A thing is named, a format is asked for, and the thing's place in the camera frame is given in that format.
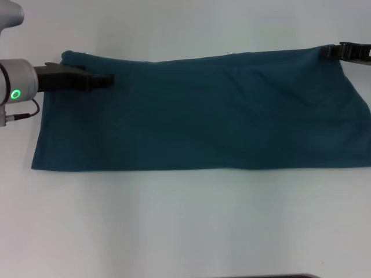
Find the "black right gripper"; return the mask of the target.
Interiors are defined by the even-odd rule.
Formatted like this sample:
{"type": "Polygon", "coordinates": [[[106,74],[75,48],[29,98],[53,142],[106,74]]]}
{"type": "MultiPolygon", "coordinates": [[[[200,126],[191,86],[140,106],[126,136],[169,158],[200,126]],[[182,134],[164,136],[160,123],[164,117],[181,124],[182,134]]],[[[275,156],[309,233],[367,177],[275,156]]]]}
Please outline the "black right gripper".
{"type": "Polygon", "coordinates": [[[323,46],[321,47],[321,59],[369,63],[370,44],[340,42],[339,45],[323,46]]]}

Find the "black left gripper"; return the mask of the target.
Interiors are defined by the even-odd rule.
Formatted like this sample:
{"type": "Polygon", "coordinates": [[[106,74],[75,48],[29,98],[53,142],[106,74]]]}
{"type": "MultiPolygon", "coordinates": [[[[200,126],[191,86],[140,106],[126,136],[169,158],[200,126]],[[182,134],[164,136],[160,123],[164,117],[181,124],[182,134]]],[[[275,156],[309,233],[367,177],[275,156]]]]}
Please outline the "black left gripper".
{"type": "Polygon", "coordinates": [[[114,75],[91,75],[84,65],[46,63],[34,67],[38,78],[38,92],[76,89],[89,92],[114,85],[114,75]]]}

